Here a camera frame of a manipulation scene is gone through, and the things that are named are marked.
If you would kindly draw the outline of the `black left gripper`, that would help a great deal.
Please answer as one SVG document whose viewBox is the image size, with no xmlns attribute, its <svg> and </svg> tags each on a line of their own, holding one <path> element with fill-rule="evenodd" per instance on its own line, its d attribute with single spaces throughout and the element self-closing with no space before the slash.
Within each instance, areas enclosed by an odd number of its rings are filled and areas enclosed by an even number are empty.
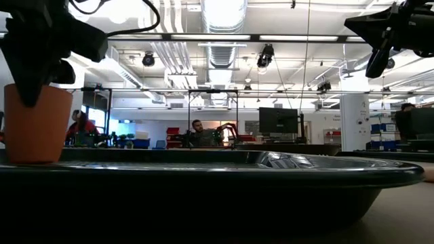
<svg viewBox="0 0 434 244">
<path fill-rule="evenodd" d="M 68 5 L 66 0 L 1 0 L 1 11 L 9 14 L 1 51 L 26 107 L 36 105 L 49 69 L 50 83 L 75 83 L 73 67 L 66 61 L 73 21 Z"/>
</svg>

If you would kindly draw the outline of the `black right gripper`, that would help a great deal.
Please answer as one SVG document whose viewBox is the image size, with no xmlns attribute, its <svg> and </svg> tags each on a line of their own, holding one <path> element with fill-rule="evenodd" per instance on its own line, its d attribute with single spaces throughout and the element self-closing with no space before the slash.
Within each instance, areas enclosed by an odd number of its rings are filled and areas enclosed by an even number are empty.
<svg viewBox="0 0 434 244">
<path fill-rule="evenodd" d="M 362 39 L 383 37 L 394 50 L 410 49 L 419 57 L 433 57 L 433 4 L 427 0 L 407 0 L 364 16 L 347 18 L 344 26 Z M 389 49 L 373 49 L 366 77 L 378 78 L 389 61 Z"/>
</svg>

